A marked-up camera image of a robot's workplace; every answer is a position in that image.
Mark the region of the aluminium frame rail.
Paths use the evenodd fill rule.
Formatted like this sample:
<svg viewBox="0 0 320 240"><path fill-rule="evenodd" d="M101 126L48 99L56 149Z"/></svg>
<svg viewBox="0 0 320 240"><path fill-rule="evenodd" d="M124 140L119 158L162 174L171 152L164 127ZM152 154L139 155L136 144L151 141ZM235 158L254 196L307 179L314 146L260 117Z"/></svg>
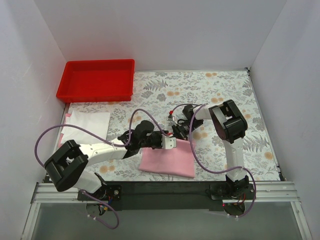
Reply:
<svg viewBox="0 0 320 240"><path fill-rule="evenodd" d="M31 198L31 206L22 232L22 240L30 240L33 235L35 223L42 203L71 204L76 202L77 189L71 188L65 192L58 192L52 183L37 183ZM289 202L303 240L311 240L301 199L295 184L292 181L258 181L256 183L256 203Z"/></svg>

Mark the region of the folded pink t shirt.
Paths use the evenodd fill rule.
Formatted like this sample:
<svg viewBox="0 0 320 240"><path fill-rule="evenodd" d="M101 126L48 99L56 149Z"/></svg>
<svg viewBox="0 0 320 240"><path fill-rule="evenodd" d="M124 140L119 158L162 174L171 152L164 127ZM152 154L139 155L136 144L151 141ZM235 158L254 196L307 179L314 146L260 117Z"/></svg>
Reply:
<svg viewBox="0 0 320 240"><path fill-rule="evenodd" d="M64 116L64 124L68 124L69 123L69 118L72 114L71 113L66 113L65 116ZM57 144L57 147L60 148L62 146L62 139L63 139L63 136L64 136L64 132L63 132L63 127L62 127L62 130L60 132L60 135L59 135L59 138L58 138L58 144Z"/></svg>

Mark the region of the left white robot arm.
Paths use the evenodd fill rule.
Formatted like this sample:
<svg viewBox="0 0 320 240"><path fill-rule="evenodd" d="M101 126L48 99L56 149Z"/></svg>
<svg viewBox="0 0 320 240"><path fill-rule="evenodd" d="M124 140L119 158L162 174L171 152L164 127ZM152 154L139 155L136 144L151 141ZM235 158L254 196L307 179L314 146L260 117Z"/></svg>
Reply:
<svg viewBox="0 0 320 240"><path fill-rule="evenodd" d="M163 137L169 131L155 131L154 128L152 122L143 120L134 129L113 139L111 145L104 142L78 144L75 140L68 140L44 163L44 168L58 192L77 188L96 199L105 200L110 196L107 183L100 174L90 172L86 167L132 157L141 148L162 149Z"/></svg>

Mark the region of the red plastic tray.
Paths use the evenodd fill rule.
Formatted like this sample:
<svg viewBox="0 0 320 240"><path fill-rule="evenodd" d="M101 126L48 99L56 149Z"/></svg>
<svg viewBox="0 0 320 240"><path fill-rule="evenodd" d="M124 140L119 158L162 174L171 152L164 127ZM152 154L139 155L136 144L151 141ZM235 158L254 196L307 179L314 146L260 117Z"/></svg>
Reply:
<svg viewBox="0 0 320 240"><path fill-rule="evenodd" d="M68 61L56 97L64 103L130 101L134 72L134 59Z"/></svg>

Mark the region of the floral table cloth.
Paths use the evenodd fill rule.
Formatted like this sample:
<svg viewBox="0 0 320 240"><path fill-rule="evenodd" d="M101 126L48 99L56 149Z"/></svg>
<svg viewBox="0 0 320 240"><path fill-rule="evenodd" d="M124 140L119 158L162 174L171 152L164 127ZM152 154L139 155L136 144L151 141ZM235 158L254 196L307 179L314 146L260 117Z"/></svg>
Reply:
<svg viewBox="0 0 320 240"><path fill-rule="evenodd" d="M110 122L106 139L111 141L123 134L129 126L135 109L145 109L162 129L171 130L167 121L170 110L179 104L219 105L233 100L248 124L244 137L244 165L255 181L280 181L277 160L260 113L254 89L246 71L185 71L136 72L133 95L129 102L71 103L73 110L84 113L109 112ZM223 142L210 120L192 134L195 152L200 162L209 170L227 169ZM91 173L100 174L106 181L224 181L225 174L211 174L194 161L195 178L138 170L142 150L123 160L108 160L88 166Z"/></svg>

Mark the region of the folded white t shirt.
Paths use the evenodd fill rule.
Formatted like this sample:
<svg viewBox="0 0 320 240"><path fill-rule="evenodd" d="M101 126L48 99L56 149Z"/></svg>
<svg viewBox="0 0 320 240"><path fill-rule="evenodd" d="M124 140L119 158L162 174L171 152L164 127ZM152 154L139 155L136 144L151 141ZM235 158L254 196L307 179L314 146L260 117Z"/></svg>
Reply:
<svg viewBox="0 0 320 240"><path fill-rule="evenodd" d="M100 138L106 139L111 114L109 112L80 112L73 110L67 125L74 125L85 129ZM62 145L68 140L75 140L77 144L96 144L97 138L73 127L63 127Z"/></svg>

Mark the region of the pink t shirt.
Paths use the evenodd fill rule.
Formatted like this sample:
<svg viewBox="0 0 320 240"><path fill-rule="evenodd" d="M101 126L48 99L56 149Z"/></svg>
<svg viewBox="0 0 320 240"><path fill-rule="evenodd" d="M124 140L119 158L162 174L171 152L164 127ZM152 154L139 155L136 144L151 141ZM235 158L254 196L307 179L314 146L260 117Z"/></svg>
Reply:
<svg viewBox="0 0 320 240"><path fill-rule="evenodd" d="M66 113L65 116L64 116L64 124L68 124L69 123L69 118L72 114L71 113ZM62 146L62 139L63 139L63 136L64 136L64 132L63 132L63 127L62 127L62 130L60 132L60 135L59 135L59 138L58 138L58 144L57 144L57 147L60 148Z"/></svg>
<svg viewBox="0 0 320 240"><path fill-rule="evenodd" d="M178 139L173 149L144 148L138 169L193 179L196 175L194 161L190 142Z"/></svg>

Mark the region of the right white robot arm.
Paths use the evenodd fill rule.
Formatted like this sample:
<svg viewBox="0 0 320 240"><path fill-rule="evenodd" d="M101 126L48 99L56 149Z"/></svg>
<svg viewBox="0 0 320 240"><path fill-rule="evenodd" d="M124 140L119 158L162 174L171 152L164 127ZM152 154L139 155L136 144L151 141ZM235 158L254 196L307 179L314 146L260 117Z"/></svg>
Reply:
<svg viewBox="0 0 320 240"><path fill-rule="evenodd" d="M249 177L244 165L243 143L248 129L247 121L233 100L220 105L184 104L182 111L185 119L172 125L173 136L189 141L192 154L198 165L208 173L225 174L225 182L216 193L221 196L241 196L249 188ZM203 166L198 159L192 141L192 132L199 128L204 120L211 120L218 137L222 140L227 169L212 171Z"/></svg>

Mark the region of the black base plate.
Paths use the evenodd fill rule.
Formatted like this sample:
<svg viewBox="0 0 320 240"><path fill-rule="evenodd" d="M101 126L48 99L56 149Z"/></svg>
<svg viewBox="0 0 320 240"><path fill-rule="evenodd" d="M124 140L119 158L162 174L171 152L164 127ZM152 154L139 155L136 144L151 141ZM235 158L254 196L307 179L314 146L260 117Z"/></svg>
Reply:
<svg viewBox="0 0 320 240"><path fill-rule="evenodd" d="M209 210L222 212L223 201L249 201L252 184L233 195L224 181L109 181L103 201L111 200L116 211Z"/></svg>

